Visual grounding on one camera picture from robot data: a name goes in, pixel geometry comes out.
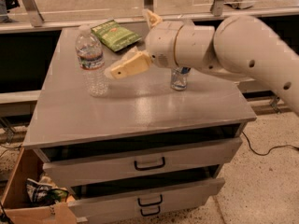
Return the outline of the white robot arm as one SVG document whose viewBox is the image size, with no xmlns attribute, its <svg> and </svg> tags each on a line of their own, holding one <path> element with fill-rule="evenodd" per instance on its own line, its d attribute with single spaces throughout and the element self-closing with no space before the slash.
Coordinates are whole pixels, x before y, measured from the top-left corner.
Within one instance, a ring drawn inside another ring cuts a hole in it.
<svg viewBox="0 0 299 224">
<path fill-rule="evenodd" d="M 161 68 L 191 68 L 233 81 L 252 78 L 299 115 L 299 56 L 267 24 L 247 15 L 231 16 L 218 27 L 169 21 L 149 9 L 145 48 L 132 48 L 105 70 L 110 79 Z"/>
</svg>

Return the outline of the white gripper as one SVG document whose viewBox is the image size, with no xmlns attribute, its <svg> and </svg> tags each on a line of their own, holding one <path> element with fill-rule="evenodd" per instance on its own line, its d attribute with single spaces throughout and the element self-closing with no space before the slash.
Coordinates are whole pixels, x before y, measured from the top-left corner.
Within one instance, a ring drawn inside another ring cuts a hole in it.
<svg viewBox="0 0 299 224">
<path fill-rule="evenodd" d="M 105 69 L 109 79 L 122 79 L 149 70 L 154 63 L 161 68 L 177 68 L 175 45 L 182 21 L 163 21 L 156 13 L 144 9 L 142 15 L 151 29 L 145 38 L 146 50 L 129 49 L 120 60 Z"/>
</svg>

